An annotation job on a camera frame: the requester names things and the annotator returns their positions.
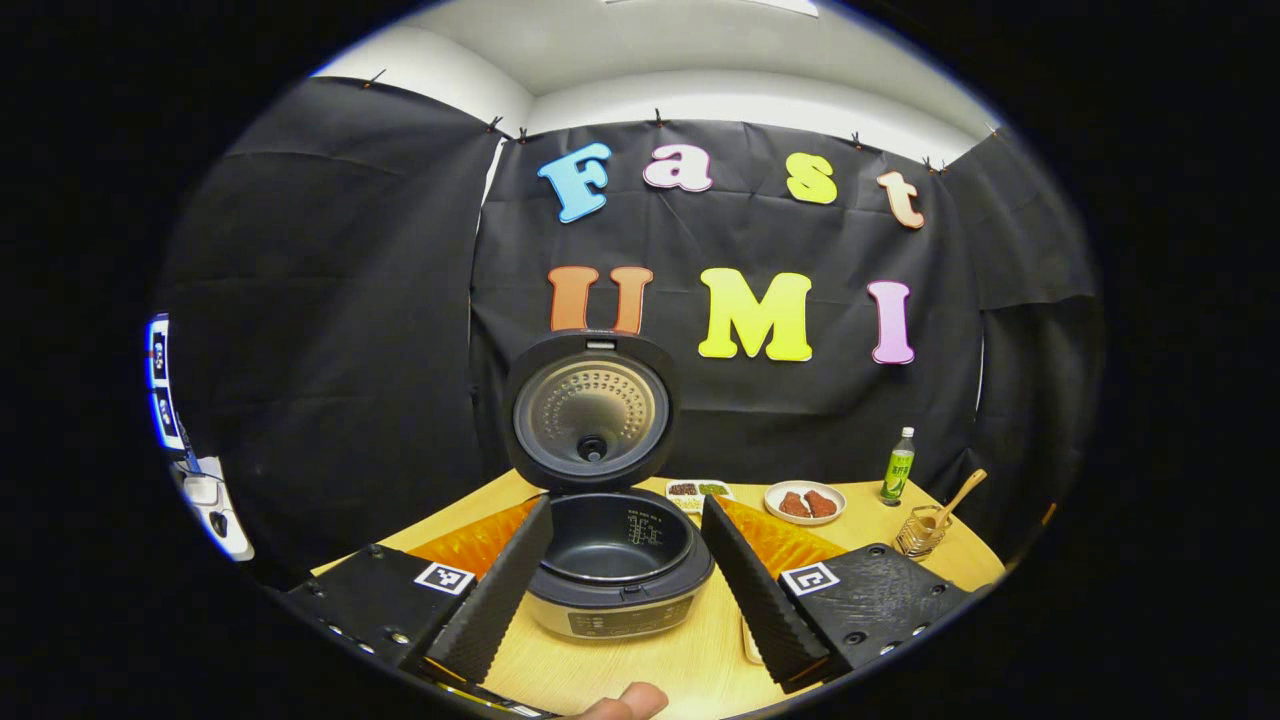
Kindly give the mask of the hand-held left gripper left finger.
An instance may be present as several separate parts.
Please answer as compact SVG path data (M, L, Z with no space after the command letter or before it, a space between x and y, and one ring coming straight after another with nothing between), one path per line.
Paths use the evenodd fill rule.
M481 684L553 538L539 495L494 514L497 552L477 564L370 544L282 593L305 621L381 666L443 685Z

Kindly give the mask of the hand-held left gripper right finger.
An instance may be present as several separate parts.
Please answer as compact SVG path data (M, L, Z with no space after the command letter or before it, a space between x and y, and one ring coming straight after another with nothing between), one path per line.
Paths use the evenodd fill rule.
M970 597L888 544L842 550L718 495L703 502L701 537L787 693L868 673Z

